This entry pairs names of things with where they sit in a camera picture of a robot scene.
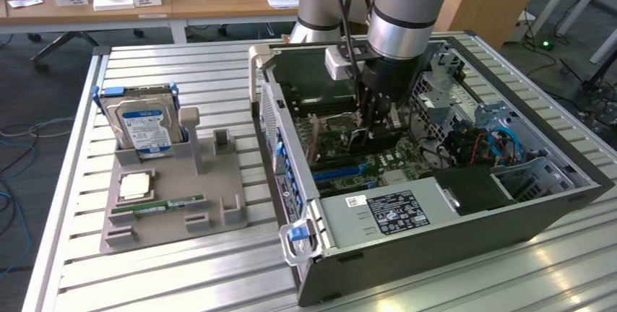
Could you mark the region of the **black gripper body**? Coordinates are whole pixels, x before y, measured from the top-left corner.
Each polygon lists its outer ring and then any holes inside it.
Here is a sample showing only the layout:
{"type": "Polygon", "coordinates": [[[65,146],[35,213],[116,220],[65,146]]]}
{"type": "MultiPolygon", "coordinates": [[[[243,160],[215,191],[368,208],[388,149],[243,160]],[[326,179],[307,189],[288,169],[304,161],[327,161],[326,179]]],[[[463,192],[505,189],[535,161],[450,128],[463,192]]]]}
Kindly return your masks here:
{"type": "Polygon", "coordinates": [[[406,60],[379,57],[366,60],[359,81],[359,103],[366,104],[378,95],[388,97],[392,103],[400,103],[423,65],[422,57],[406,60]]]}

